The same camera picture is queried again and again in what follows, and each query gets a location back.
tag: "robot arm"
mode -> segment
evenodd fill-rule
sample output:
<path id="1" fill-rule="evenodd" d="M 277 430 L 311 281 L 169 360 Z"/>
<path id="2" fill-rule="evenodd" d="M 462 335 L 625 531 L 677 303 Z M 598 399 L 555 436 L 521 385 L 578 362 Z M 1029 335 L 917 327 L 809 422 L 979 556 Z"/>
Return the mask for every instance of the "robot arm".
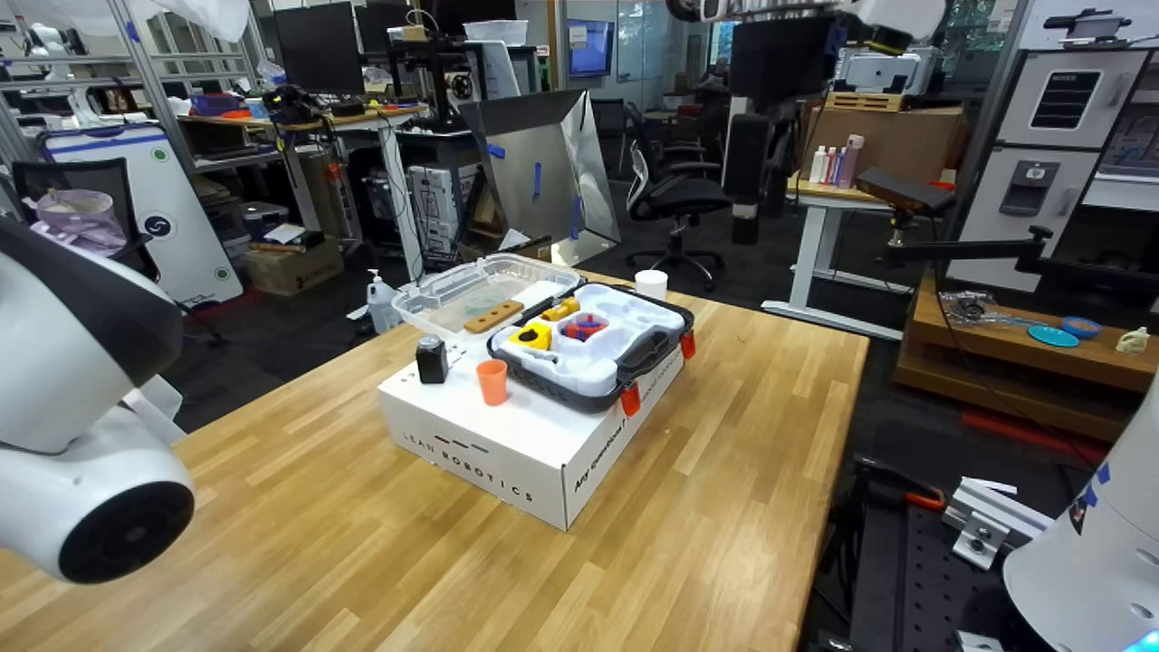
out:
<path id="1" fill-rule="evenodd" d="M 0 219 L 0 547 L 68 583 L 116 580 L 192 516 L 148 385 L 181 311 L 140 275 Z"/>

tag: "plastic tray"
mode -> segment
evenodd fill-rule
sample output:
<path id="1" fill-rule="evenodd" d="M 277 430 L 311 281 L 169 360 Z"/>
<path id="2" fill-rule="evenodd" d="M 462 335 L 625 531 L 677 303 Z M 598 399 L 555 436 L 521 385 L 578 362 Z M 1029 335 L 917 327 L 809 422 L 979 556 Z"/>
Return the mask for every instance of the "plastic tray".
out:
<path id="1" fill-rule="evenodd" d="M 658 303 L 612 286 L 578 286 L 578 306 L 563 317 L 527 316 L 498 327 L 487 351 L 521 380 L 572 409 L 609 409 L 637 375 L 662 362 L 693 329 L 693 311 Z M 601 322 L 582 340 L 572 322 Z M 545 329 L 545 346 L 518 340 L 526 329 Z"/>
<path id="2" fill-rule="evenodd" d="M 469 264 L 409 281 L 392 306 L 422 333 L 452 335 L 462 322 L 503 299 L 540 303 L 578 286 L 578 270 L 515 252 L 487 252 Z"/>

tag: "cardboard box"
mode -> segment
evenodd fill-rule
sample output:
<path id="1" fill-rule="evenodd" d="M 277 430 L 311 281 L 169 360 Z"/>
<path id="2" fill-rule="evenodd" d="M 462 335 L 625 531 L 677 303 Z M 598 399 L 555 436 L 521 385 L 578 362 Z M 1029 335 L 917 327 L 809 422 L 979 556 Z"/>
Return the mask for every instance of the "cardboard box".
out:
<path id="1" fill-rule="evenodd" d="M 260 294 L 298 298 L 333 275 L 340 275 L 340 248 L 333 240 L 299 248 L 299 246 L 275 246 L 275 244 L 248 244 L 246 246 L 246 277 Z"/>
<path id="2" fill-rule="evenodd" d="M 815 108 L 799 175 L 809 176 L 817 143 L 842 143 L 862 133 L 865 148 L 858 171 L 886 171 L 906 182 L 929 184 L 944 168 L 961 168 L 965 143 L 963 108 L 917 108 L 917 112 L 848 112 Z"/>
<path id="3" fill-rule="evenodd" d="M 452 335 L 445 385 L 419 385 L 417 366 L 386 375 L 378 393 L 392 439 L 555 527 L 578 516 L 683 366 L 677 346 L 643 373 L 642 409 L 625 415 L 618 401 L 604 414 L 575 414 L 515 380 L 503 404 L 486 404 L 474 380 L 478 360 L 486 360 L 483 335 Z"/>

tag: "metal frame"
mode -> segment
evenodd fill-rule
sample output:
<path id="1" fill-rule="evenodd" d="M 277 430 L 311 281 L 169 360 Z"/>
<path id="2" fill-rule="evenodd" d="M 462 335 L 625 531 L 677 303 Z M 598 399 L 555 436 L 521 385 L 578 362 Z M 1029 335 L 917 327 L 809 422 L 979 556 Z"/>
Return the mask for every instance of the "metal frame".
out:
<path id="1" fill-rule="evenodd" d="M 901 329 L 891 329 L 891 327 L 880 327 L 880 322 L 865 322 L 865 317 L 851 317 L 851 316 L 837 316 L 837 311 L 821 311 L 821 306 L 809 303 L 815 277 L 834 277 L 834 281 L 842 281 L 842 286 L 882 290 L 882 294 L 914 294 L 909 286 L 897 286 L 897 281 L 886 281 L 886 277 L 868 277 L 868 275 L 851 275 L 851 270 L 829 267 L 842 209 L 886 213 L 891 206 L 882 206 L 882 201 L 851 201 L 851 200 L 821 200 L 821 195 L 799 195 L 799 201 L 809 206 L 809 213 L 802 213 L 802 232 L 799 232 L 799 246 L 796 246 L 790 299 L 759 299 L 759 311 L 787 316 L 787 317 L 802 317 L 802 322 L 821 322 L 821 327 L 834 327 L 834 329 L 853 329 L 853 333 L 865 333 L 865 335 L 901 340 Z"/>

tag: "workbench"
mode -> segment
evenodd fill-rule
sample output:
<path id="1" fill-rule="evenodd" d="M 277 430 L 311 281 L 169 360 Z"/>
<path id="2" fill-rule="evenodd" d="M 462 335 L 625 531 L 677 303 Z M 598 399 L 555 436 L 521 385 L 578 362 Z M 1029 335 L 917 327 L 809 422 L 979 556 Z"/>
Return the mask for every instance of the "workbench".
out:
<path id="1" fill-rule="evenodd" d="M 0 649 L 796 649 L 868 340 L 672 303 L 699 351 L 567 531 L 392 443 L 406 327 L 192 430 L 198 509 L 135 577 L 0 553 Z"/>

